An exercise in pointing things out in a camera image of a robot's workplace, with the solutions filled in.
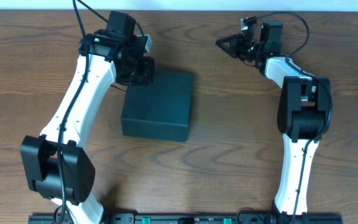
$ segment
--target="black mounting rail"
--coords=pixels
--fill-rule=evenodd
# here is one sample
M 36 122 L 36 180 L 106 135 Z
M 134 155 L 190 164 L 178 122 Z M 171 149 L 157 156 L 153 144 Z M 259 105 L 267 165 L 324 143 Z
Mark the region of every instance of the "black mounting rail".
M 28 224 L 51 224 L 52 216 L 32 215 Z M 134 215 L 131 213 L 115 213 L 105 215 L 101 224 L 287 224 L 288 220 L 280 220 L 269 213 L 242 213 L 238 215 Z M 296 217 L 294 224 L 342 224 L 340 215 L 302 215 Z

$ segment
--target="wooden table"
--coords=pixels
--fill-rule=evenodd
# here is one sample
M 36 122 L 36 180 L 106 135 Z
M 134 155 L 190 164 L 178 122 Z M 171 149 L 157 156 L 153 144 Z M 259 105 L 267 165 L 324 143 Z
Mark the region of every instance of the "wooden table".
M 239 19 L 263 12 L 129 12 L 153 38 L 157 69 L 195 75 L 187 143 L 122 135 L 124 93 L 111 89 L 89 137 L 96 167 L 93 192 L 140 213 L 268 210 L 280 182 L 280 89 L 215 46 L 240 32 Z M 108 17 L 108 11 L 101 11 Z M 309 212 L 340 212 L 358 223 L 358 13 L 302 12 L 309 44 L 294 56 L 305 70 L 331 79 L 331 127 L 316 152 Z M 81 11 L 87 32 L 105 23 Z M 284 21 L 283 52 L 305 38 L 299 20 Z M 73 11 L 0 11 L 0 223 L 25 223 L 56 205 L 31 192 L 19 153 L 58 108 L 73 77 L 80 28 Z

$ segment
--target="white wall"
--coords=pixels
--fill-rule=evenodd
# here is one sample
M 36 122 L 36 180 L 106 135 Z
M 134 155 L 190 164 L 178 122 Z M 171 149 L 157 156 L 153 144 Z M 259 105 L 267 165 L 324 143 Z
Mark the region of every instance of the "white wall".
M 84 2 L 94 9 L 358 12 L 358 0 L 84 0 Z M 72 8 L 72 2 L 69 0 L 0 0 L 0 9 Z

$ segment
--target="wire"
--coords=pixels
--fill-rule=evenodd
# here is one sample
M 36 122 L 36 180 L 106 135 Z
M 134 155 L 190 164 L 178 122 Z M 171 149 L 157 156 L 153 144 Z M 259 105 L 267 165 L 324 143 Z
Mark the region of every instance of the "wire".
M 100 15 L 99 13 L 97 13 L 95 10 L 93 10 L 89 5 L 85 4 L 83 1 L 81 0 L 77 0 L 79 3 L 81 3 L 83 6 L 85 6 L 87 9 L 89 9 L 91 12 L 93 12 L 95 15 L 97 15 L 100 19 L 104 20 L 105 22 L 108 22 L 108 20 L 106 18 L 104 18 L 102 15 Z
M 140 31 L 140 34 L 142 34 L 142 36 L 144 36 L 143 30 L 142 30 L 142 26 L 140 26 L 140 24 L 138 22 L 136 22 L 136 26 Z
M 255 20 L 257 19 L 261 19 L 261 18 L 264 18 L 264 17 L 268 17 L 268 16 L 273 16 L 273 15 L 277 15 L 277 14 L 288 14 L 288 15 L 292 15 L 292 16 L 295 16 L 297 17 L 298 19 L 300 19 L 303 23 L 303 25 L 305 25 L 305 28 L 306 28 L 306 39 L 305 41 L 303 42 L 303 44 L 298 47 L 296 50 L 294 50 L 292 53 L 290 53 L 288 57 L 291 57 L 292 55 L 294 55 L 295 53 L 297 53 L 299 50 L 301 50 L 309 41 L 309 37 L 310 37 L 310 31 L 309 31 L 309 26 L 308 24 L 306 23 L 305 19 L 302 18 L 301 16 L 299 16 L 298 14 L 294 13 L 294 12 L 290 12 L 290 11 L 283 11 L 283 12 L 271 12 L 271 13 L 268 13 L 268 14 L 264 14 L 262 16 L 258 16 L 255 18 Z
M 245 60 L 243 60 L 242 63 L 244 63 L 244 65 L 247 65 L 247 66 L 250 66 L 250 67 L 255 67 L 255 66 L 253 66 L 253 65 L 250 65 L 250 64 L 246 63 Z
M 292 218 L 291 218 L 291 220 L 290 220 L 290 222 L 292 222 L 292 223 L 295 221 L 296 208 L 298 207 L 299 194 L 300 194 L 301 185 L 302 185 L 302 179 L 303 179 L 303 170 L 305 169 L 306 155 L 307 155 L 307 153 L 308 153 L 308 146 L 309 146 L 309 144 L 310 144 L 311 142 L 312 142 L 312 139 L 309 139 L 309 141 L 306 143 L 305 148 L 302 149 L 302 151 L 303 151 L 303 158 L 302 158 L 301 175 L 300 175 L 300 179 L 299 179 L 298 189 L 296 190 L 295 206 L 294 206 L 294 209 L 293 209 Z
M 111 84 L 110 86 L 111 86 L 111 87 L 113 87 L 113 88 L 116 88 L 117 90 L 127 91 L 127 90 L 123 90 L 122 88 L 116 87 L 116 86 L 115 86 L 115 85 L 113 85 L 113 84 Z
M 73 6 L 74 11 L 78 19 L 78 23 L 80 25 L 81 33 L 83 36 L 83 42 L 85 46 L 85 72 L 82 76 L 81 83 L 77 89 L 77 91 L 74 94 L 73 99 L 71 100 L 70 104 L 67 107 L 67 110 L 63 116 L 62 123 L 59 125 L 59 133 L 58 133 L 58 141 L 57 141 L 57 156 L 58 156 L 58 170 L 59 170 L 59 176 L 60 176 L 60 183 L 62 186 L 62 205 L 57 207 L 55 210 L 55 213 L 53 214 L 53 221 L 55 223 L 62 223 L 65 218 L 66 212 L 70 214 L 70 209 L 67 207 L 67 197 L 66 197 L 66 183 L 64 178 L 64 172 L 63 172 L 63 149 L 62 149 L 62 142 L 63 142 L 63 132 L 66 130 L 66 122 L 67 118 L 70 115 L 71 109 L 73 108 L 75 101 L 77 100 L 78 96 L 81 93 L 82 88 L 84 87 L 85 82 L 87 82 L 88 79 L 88 72 L 89 72 L 89 48 L 88 48 L 88 41 L 86 39 L 86 34 L 84 30 L 83 23 L 81 21 L 80 13 L 78 12 L 77 6 L 76 6 L 76 0 L 73 0 Z M 57 218 L 57 213 L 59 209 L 62 210 L 62 213 L 60 215 L 60 218 Z
M 91 12 L 93 12 L 95 15 L 97 15 L 100 19 L 102 19 L 104 22 L 108 22 L 108 20 L 103 17 L 102 15 L 100 15 L 98 12 L 96 12 L 95 10 L 93 10 L 89 5 L 85 4 L 85 2 L 81 1 L 81 0 L 77 0 L 79 3 L 81 3 L 83 6 L 85 6 L 87 9 L 89 9 Z M 139 29 L 140 34 L 142 34 L 142 36 L 144 36 L 143 33 L 143 29 L 142 26 L 136 22 L 136 26 Z
M 237 212 L 237 214 L 236 214 L 236 221 L 237 221 L 237 222 L 243 223 L 242 221 L 239 220 L 239 215 L 240 215 L 241 212 L 243 212 L 243 211 L 245 211 L 245 210 L 251 210 L 251 211 L 253 211 L 253 212 L 258 216 L 258 218 L 259 218 L 260 220 L 263 220 L 263 223 L 265 223 L 266 217 L 265 217 L 265 218 L 262 218 L 262 217 L 259 215 L 259 213 L 256 213 L 255 209 L 253 209 L 253 208 L 251 208 L 251 207 L 244 207 L 244 208 L 240 209 L 240 210 Z

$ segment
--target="dark green box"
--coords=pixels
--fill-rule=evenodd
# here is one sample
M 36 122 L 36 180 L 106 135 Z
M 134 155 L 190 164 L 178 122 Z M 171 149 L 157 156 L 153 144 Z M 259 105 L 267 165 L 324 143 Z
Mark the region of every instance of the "dark green box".
M 192 74 L 177 72 L 155 72 L 152 84 L 129 87 L 121 114 L 122 133 L 185 142 L 192 89 Z

